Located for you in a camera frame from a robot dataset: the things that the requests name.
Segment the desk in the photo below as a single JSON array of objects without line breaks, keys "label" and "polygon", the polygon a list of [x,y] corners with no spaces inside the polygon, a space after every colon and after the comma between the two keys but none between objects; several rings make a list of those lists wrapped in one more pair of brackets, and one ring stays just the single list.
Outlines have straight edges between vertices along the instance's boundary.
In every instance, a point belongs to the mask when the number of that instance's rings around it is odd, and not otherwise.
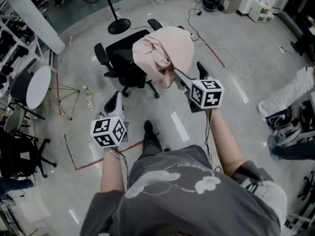
[{"label": "desk", "polygon": [[30,109],[35,109],[42,103],[49,88],[50,79],[51,71],[48,66],[43,66],[35,72],[26,93],[26,103]]}]

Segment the green floor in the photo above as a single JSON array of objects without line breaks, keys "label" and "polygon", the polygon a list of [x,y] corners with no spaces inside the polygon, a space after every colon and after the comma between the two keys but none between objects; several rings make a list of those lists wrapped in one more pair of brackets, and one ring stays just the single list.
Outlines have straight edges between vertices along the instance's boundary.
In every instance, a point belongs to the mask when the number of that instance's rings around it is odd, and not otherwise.
[{"label": "green floor", "polygon": [[[122,0],[111,0],[116,3]],[[54,1],[50,0],[45,14],[47,21],[59,34],[71,25],[84,19],[90,14],[108,6],[107,0],[100,0],[94,4],[88,4],[83,0],[65,0],[59,7],[54,6]]]}]

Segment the beige jacket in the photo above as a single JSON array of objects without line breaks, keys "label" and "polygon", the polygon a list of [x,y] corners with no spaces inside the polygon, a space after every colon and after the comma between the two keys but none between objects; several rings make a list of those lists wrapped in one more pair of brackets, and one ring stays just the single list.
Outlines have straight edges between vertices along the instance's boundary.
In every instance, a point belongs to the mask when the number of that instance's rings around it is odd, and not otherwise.
[{"label": "beige jacket", "polygon": [[194,45],[190,33],[168,26],[139,39],[132,47],[133,60],[154,83],[168,88],[174,81],[174,68],[187,74]]}]

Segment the forearm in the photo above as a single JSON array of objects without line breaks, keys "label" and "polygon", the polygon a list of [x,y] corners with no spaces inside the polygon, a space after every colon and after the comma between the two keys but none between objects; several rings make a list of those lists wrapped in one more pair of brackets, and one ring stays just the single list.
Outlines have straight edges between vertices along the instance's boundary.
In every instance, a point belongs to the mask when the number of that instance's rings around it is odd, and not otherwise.
[{"label": "forearm", "polygon": [[231,176],[245,159],[219,109],[212,110],[211,131],[223,172]]},{"label": "forearm", "polygon": [[120,164],[120,155],[111,148],[104,150],[103,173],[100,184],[101,192],[112,190],[124,190],[124,180],[122,167]]}]

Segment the fan base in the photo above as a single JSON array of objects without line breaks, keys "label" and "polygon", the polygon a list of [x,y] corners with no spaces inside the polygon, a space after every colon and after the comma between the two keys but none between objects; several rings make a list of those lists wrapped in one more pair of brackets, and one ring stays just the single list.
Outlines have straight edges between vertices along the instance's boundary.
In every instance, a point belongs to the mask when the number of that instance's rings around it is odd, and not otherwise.
[{"label": "fan base", "polygon": [[108,27],[108,32],[110,34],[119,34],[129,29],[130,20],[126,18],[118,19],[119,24],[116,21],[112,22]]}]

